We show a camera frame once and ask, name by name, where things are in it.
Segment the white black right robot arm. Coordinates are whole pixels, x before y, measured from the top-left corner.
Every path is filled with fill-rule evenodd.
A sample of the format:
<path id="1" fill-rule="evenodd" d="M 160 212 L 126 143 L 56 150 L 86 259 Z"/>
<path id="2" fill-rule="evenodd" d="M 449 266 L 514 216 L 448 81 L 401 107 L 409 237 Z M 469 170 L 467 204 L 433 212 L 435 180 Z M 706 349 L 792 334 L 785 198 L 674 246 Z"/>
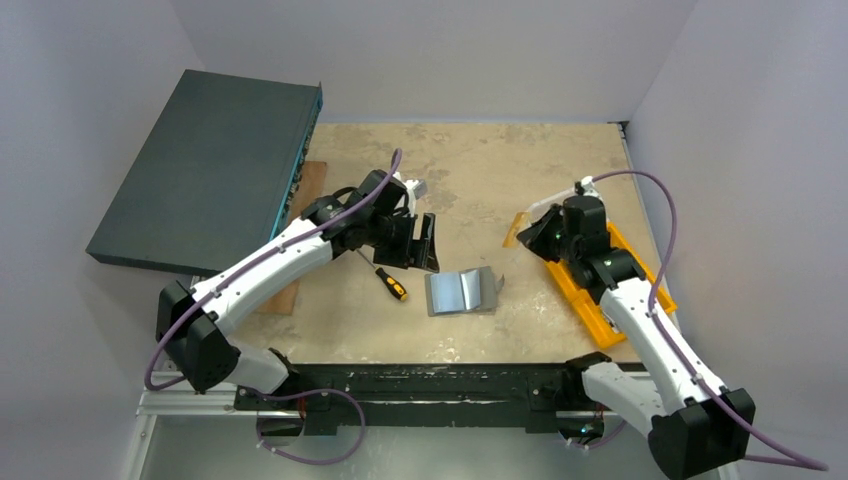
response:
<path id="1" fill-rule="evenodd" d="M 604 203 L 578 195 L 551 205 L 516 240 L 558 272 L 588 323 L 623 334 L 651 376 L 640 382 L 601 352 L 565 365 L 560 392 L 617 412 L 642 434 L 669 479 L 689 479 L 745 457 L 756 406 L 729 390 L 694 353 L 657 300 L 656 280 L 609 221 Z"/>

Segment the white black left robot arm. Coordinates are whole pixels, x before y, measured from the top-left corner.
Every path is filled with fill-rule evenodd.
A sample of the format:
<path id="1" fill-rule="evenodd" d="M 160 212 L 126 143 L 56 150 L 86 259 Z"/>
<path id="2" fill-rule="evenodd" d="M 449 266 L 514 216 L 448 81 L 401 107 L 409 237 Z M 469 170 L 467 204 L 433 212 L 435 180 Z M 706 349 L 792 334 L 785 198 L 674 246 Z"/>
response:
<path id="1" fill-rule="evenodd" d="M 417 215 L 423 180 L 373 170 L 308 205 L 279 235 L 222 273 L 192 287 L 174 281 L 159 295 L 157 351 L 198 393 L 221 383 L 263 394 L 292 376 L 285 356 L 239 344 L 231 334 L 259 306 L 300 277 L 348 251 L 373 250 L 377 265 L 439 270 L 435 216 Z"/>

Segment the grey leather card holder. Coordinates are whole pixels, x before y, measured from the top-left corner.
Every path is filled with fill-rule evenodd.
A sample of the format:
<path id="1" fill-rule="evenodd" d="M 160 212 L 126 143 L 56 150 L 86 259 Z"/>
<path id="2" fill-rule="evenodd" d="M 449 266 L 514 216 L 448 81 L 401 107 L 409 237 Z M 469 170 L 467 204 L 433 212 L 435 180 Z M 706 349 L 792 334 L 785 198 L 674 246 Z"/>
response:
<path id="1" fill-rule="evenodd" d="M 424 279 L 429 317 L 482 313 L 498 307 L 505 277 L 490 266 L 456 272 L 426 274 Z"/>

